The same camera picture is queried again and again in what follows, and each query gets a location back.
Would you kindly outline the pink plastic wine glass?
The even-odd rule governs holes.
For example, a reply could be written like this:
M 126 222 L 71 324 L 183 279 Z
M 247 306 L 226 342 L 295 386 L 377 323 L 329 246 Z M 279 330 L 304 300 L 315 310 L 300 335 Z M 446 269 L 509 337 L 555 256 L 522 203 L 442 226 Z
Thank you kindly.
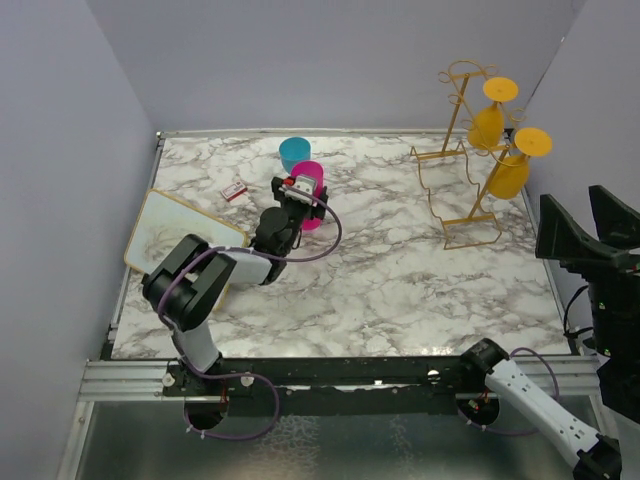
M 298 175 L 304 175 L 315 180 L 314 196 L 318 197 L 323 188 L 324 170 L 320 163 L 307 160 L 296 164 L 291 175 L 297 177 Z M 305 220 L 302 224 L 303 231 L 312 231 L 317 229 L 322 223 L 319 218 Z

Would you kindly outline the blue plastic wine glass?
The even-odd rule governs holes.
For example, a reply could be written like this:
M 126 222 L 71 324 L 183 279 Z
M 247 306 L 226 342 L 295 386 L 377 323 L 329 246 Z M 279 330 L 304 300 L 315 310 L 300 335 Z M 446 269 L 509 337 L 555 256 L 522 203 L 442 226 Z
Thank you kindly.
M 297 164 L 311 159 L 311 143 L 303 137 L 290 137 L 281 142 L 278 153 L 284 170 L 291 173 Z

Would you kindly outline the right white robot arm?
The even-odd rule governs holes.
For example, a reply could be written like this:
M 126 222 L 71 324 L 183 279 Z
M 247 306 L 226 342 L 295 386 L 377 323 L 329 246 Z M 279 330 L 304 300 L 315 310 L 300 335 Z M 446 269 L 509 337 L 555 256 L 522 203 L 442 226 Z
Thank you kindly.
M 589 235 L 551 195 L 541 196 L 535 255 L 556 260 L 587 283 L 603 404 L 613 439 L 569 413 L 531 381 L 505 350 L 483 339 L 461 356 L 469 390 L 507 400 L 559 451 L 576 479 L 639 476 L 639 214 L 601 185 L 589 188 L 597 234 Z

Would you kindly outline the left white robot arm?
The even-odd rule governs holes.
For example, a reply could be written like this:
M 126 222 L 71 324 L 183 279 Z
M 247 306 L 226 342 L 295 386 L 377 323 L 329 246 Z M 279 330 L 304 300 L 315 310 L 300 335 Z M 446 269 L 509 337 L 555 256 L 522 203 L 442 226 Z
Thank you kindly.
M 327 188 L 309 175 L 275 177 L 271 190 L 278 205 L 262 212 L 247 247 L 212 246 L 188 234 L 142 278 L 142 295 L 171 331 L 176 350 L 189 366 L 186 382 L 199 394 L 210 394 L 220 385 L 216 365 L 222 354 L 207 318 L 222 294 L 232 284 L 273 283 L 298 247 L 303 223 L 322 220 L 328 211 Z

